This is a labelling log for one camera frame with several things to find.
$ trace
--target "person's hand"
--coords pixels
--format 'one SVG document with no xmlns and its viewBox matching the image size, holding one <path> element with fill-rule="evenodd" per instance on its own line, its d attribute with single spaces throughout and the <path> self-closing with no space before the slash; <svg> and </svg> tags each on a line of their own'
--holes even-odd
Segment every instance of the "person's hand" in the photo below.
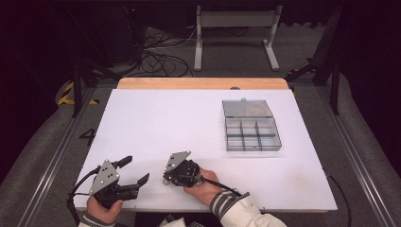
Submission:
<svg viewBox="0 0 401 227">
<path fill-rule="evenodd" d="M 120 214 L 121 208 L 123 206 L 123 201 L 116 201 L 113 203 L 112 207 L 109 209 L 104 208 L 95 197 L 91 196 L 86 201 L 87 209 L 86 212 L 91 216 L 105 222 L 105 223 L 115 223 L 118 214 Z"/>
<path fill-rule="evenodd" d="M 212 170 L 200 168 L 200 175 L 206 179 L 218 182 L 218 176 Z M 201 203 L 209 206 L 216 194 L 221 191 L 221 188 L 205 182 L 194 187 L 184 187 L 183 191 L 194 196 Z"/>
</svg>

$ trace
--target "wrist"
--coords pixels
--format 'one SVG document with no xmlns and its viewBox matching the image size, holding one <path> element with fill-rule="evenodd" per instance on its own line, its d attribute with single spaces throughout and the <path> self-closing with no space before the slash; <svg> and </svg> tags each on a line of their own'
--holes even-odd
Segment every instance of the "wrist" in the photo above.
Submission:
<svg viewBox="0 0 401 227">
<path fill-rule="evenodd" d="M 106 223 L 89 213 L 83 216 L 81 222 L 91 227 L 114 227 L 114 223 Z"/>
<path fill-rule="evenodd" d="M 249 192 L 247 192 L 242 196 L 238 196 L 232 191 L 222 190 L 217 193 L 210 202 L 210 211 L 212 211 L 212 213 L 218 217 L 218 219 L 221 219 L 231 207 L 249 195 Z"/>
</svg>

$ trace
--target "white table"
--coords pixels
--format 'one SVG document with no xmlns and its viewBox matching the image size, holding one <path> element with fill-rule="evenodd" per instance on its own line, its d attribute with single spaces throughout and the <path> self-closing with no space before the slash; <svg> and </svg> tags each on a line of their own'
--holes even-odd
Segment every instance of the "white table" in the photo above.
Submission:
<svg viewBox="0 0 401 227">
<path fill-rule="evenodd" d="M 282 147 L 278 152 L 226 151 L 223 99 L 265 99 L 276 120 Z M 220 181 L 249 191 L 263 211 L 321 212 L 337 210 L 321 163 L 290 90 L 113 90 L 96 138 L 79 174 L 86 175 L 105 159 L 133 160 L 118 168 L 119 184 L 136 183 L 150 173 L 135 211 L 208 211 L 181 187 L 163 184 L 168 157 L 191 150 L 188 159 L 213 169 Z M 88 179 L 79 189 L 87 193 Z M 87 197 L 76 196 L 77 208 Z"/>
</svg>

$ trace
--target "yellow tape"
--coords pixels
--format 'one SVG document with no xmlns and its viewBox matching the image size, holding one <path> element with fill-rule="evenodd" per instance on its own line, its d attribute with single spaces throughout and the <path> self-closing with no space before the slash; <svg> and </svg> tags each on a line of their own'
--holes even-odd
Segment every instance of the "yellow tape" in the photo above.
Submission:
<svg viewBox="0 0 401 227">
<path fill-rule="evenodd" d="M 70 81 L 70 83 L 68 83 L 68 85 L 64 89 L 64 92 L 62 93 L 62 96 L 59 100 L 59 105 L 61 105 L 61 104 L 74 105 L 75 104 L 75 100 L 67 99 L 68 95 L 70 94 L 73 87 L 74 87 L 74 82 Z M 99 102 L 100 102 L 100 100 L 93 99 L 89 102 L 89 104 L 96 105 L 96 104 L 99 104 Z"/>
</svg>

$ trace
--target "white stand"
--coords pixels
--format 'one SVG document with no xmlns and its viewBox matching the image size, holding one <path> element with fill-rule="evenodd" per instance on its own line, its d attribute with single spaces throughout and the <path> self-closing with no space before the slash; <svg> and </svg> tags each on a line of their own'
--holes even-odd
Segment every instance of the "white stand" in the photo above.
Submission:
<svg viewBox="0 0 401 227">
<path fill-rule="evenodd" d="M 270 35 L 268 39 L 263 40 L 263 43 L 268 53 L 271 69 L 278 71 L 280 68 L 271 45 L 280 19 L 281 9 L 282 6 L 278 6 L 276 10 L 270 11 L 201 11 L 201 6 L 198 6 L 195 71 L 201 70 L 201 29 L 203 27 L 217 26 L 271 26 Z"/>
</svg>

